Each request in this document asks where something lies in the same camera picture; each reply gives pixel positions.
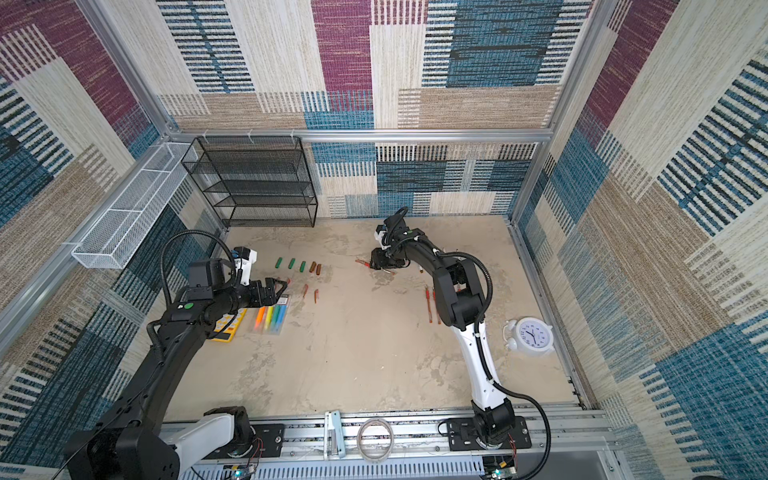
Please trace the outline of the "red gel pen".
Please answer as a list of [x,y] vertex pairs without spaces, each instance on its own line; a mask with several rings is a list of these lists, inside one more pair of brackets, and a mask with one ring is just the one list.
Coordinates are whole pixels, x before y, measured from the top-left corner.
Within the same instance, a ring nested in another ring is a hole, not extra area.
[[425,286],[424,288],[425,292],[425,299],[427,304],[427,311],[428,311],[428,321],[430,324],[433,323],[433,312],[432,312],[432,306],[431,306],[431,292],[429,287]]
[[368,268],[369,270],[375,270],[375,271],[379,271],[379,272],[386,272],[386,273],[388,273],[390,275],[395,275],[395,272],[393,272],[391,270],[382,269],[382,268],[374,268],[374,267],[371,266],[371,264],[369,262],[367,262],[365,260],[362,260],[362,259],[355,259],[355,262],[360,264],[360,265],[362,265],[362,266],[364,266],[364,267],[366,267],[366,268]]
[[437,307],[437,294],[436,294],[436,291],[434,289],[432,289],[431,295],[432,295],[432,304],[433,304],[433,307],[434,307],[435,321],[436,321],[436,323],[438,325],[440,325],[442,322],[441,322],[441,317],[440,317],[439,310],[438,310],[438,307]]

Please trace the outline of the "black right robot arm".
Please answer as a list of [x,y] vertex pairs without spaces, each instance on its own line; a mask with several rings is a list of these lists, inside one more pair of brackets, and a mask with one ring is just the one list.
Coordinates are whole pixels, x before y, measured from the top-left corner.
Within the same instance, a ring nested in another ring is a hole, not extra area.
[[431,275],[438,316],[459,342],[468,370],[473,421],[479,442],[485,447],[502,443],[517,425],[512,399],[536,408],[544,422],[546,451],[551,450],[552,431],[542,405],[529,395],[502,386],[488,344],[485,314],[493,299],[493,281],[476,256],[444,251],[418,228],[410,228],[406,206],[376,227],[379,246],[371,252],[374,270],[393,270],[418,264]]

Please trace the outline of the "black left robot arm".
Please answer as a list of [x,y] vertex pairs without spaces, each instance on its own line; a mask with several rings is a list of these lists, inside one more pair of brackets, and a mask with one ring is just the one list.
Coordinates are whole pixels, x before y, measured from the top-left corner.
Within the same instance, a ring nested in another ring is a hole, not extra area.
[[224,257],[196,261],[188,283],[147,324],[150,349],[113,406],[91,431],[72,435],[60,467],[72,479],[176,479],[214,452],[234,458],[256,451],[256,433],[242,406],[215,408],[169,440],[160,436],[168,406],[204,343],[220,334],[218,321],[240,310],[277,305],[284,280],[253,280],[254,251],[221,247]]

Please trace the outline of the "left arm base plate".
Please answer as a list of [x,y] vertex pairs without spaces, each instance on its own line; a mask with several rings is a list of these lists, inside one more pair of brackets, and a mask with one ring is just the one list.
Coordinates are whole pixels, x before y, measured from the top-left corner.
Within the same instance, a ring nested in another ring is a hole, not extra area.
[[255,460],[277,458],[282,452],[285,425],[282,423],[252,424],[250,432],[215,449],[205,460]]

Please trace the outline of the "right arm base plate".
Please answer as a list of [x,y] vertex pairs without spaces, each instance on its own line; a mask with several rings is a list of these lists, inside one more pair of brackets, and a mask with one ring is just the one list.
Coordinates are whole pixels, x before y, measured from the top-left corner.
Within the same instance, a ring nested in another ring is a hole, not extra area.
[[532,440],[526,419],[516,416],[510,426],[478,429],[472,417],[441,421],[438,432],[448,439],[451,451],[530,449]]

